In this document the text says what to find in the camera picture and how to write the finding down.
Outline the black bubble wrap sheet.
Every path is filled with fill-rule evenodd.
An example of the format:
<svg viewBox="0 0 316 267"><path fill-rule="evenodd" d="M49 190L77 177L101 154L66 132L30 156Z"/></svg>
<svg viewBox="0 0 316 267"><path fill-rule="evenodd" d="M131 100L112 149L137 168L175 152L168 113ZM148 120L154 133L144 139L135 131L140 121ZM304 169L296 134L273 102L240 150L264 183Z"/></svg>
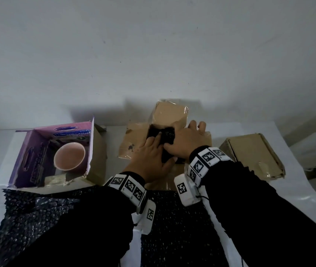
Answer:
<svg viewBox="0 0 316 267"><path fill-rule="evenodd" d="M48 195L4 189L0 267L6 267L98 187ZM156 203L156 214L151 233L139 238L138 256L134 256L139 267L229 267L203 203L184 207L173 191L148 191L147 196Z"/></svg>

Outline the person's right hand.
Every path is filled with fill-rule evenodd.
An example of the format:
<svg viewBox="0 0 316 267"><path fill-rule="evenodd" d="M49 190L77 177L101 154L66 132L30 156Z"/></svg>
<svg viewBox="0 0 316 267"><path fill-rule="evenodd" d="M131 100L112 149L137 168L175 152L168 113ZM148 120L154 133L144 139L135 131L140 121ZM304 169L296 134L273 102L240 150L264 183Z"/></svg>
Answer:
<svg viewBox="0 0 316 267"><path fill-rule="evenodd" d="M175 130L175 138L173 143L178 144L179 156L178 158L190 161L191 153L199 147L209 146L212 147L212 140L206 136L206 123L200 121L198 131L192 131L187 127L182 127L179 122L173 123Z"/></svg>

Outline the person's left hand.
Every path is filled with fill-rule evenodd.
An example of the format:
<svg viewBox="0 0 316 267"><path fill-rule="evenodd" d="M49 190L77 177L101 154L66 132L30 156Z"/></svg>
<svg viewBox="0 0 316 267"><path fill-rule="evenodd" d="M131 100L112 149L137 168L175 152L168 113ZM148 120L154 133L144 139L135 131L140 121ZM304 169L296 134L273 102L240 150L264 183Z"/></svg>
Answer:
<svg viewBox="0 0 316 267"><path fill-rule="evenodd" d="M132 172L141 176L145 183L152 183L158 179L162 179L169 172L162 171L161 155L163 145L160 144L161 133L156 137L149 137L134 152L128 166L124 172Z"/></svg>

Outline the open brown cardboard box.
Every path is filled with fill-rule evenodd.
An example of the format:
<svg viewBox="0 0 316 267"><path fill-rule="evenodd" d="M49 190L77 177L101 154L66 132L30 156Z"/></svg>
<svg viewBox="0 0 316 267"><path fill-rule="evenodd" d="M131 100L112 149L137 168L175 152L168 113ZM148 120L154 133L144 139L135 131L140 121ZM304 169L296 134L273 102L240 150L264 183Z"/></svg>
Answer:
<svg viewBox="0 0 316 267"><path fill-rule="evenodd" d="M129 123L126 127L125 136L120 144L118 157L123 159L131 159L136 147L147 139L148 129L150 125L156 128L172 127L174 122L179 122L182 127L187 125L188 107L172 103L157 102L153 110L150 121L146 123ZM159 179L152 183L146 184L148 190L160 191L176 191L174 178L185 170L186 161L178 158L169 174L163 179Z"/></svg>

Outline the black bundle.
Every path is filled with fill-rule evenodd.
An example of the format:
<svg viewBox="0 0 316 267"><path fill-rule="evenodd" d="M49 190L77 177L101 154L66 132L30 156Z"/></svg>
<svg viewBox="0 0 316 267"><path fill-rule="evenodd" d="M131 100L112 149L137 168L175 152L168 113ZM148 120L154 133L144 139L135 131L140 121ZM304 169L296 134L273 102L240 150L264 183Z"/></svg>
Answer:
<svg viewBox="0 0 316 267"><path fill-rule="evenodd" d="M150 125L148 129L147 138L149 137L156 137L159 133L161 133L161 139L159 145L164 145L165 143L173 144L174 138L175 138L175 130L173 127L166 127L166 128L156 128L153 125ZM163 149L162 155L161 155L161 161L162 163L166 163L170 158L172 158L173 155L171 155L167 150Z"/></svg>

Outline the white marker wrist tracker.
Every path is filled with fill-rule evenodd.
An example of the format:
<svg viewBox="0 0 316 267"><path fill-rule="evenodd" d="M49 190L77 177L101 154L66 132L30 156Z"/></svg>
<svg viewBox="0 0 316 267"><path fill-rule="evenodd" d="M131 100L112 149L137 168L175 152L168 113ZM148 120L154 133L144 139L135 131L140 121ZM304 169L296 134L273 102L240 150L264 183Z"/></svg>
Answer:
<svg viewBox="0 0 316 267"><path fill-rule="evenodd" d="M134 231L149 235L156 214L156 203L148 199L147 190L132 176L116 174L110 177L104 187L111 187L121 192L134 205L131 213Z"/></svg>
<svg viewBox="0 0 316 267"><path fill-rule="evenodd" d="M199 191L201 181L209 169L221 161L232 159L217 147L205 148L196 155L183 174L174 178L178 196L184 207L194 205L204 198Z"/></svg>

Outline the pink cup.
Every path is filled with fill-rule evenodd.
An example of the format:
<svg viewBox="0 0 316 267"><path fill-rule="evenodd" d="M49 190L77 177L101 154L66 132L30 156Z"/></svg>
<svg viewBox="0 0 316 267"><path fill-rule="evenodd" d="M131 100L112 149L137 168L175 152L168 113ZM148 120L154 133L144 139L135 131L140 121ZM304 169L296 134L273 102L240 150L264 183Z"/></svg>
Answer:
<svg viewBox="0 0 316 267"><path fill-rule="evenodd" d="M77 142L63 145L54 155L54 167L64 172L81 172L87 168L88 153Z"/></svg>

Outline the person's right forearm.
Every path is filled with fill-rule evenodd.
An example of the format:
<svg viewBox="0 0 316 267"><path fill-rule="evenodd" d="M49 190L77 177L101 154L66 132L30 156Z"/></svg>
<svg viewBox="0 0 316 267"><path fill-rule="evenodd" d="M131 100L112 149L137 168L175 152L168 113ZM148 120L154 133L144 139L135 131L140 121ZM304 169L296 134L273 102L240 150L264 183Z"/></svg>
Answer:
<svg viewBox="0 0 316 267"><path fill-rule="evenodd" d="M249 267L316 267L316 223L241 163L220 161L201 181Z"/></svg>

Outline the closed brown cardboard box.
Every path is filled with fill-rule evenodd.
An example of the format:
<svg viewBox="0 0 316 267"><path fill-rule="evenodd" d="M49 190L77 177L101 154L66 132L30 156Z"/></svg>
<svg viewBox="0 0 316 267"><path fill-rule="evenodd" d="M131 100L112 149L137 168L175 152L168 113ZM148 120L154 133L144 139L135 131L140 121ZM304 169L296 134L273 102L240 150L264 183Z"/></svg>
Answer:
<svg viewBox="0 0 316 267"><path fill-rule="evenodd" d="M270 182L286 175L283 163L261 133L226 138L219 149L261 180Z"/></svg>

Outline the open purple cardboard box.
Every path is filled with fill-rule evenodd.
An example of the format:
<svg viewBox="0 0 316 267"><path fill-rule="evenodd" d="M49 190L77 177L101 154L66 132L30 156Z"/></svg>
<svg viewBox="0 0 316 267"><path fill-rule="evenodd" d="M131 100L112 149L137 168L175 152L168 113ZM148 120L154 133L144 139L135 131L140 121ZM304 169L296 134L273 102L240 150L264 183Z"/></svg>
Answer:
<svg viewBox="0 0 316 267"><path fill-rule="evenodd" d="M53 194L101 185L106 176L106 126L90 121L16 130L0 166L0 188ZM54 167L54 155L67 143L87 150L87 168L64 172Z"/></svg>

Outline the person's left forearm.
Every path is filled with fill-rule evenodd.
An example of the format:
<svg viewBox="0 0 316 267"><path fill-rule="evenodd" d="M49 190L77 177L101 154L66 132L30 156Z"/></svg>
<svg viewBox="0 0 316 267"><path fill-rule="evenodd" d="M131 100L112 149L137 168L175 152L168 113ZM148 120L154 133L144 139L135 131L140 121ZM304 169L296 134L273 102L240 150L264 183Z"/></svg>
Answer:
<svg viewBox="0 0 316 267"><path fill-rule="evenodd" d="M136 208L119 190L98 187L6 267L118 267L133 239Z"/></svg>

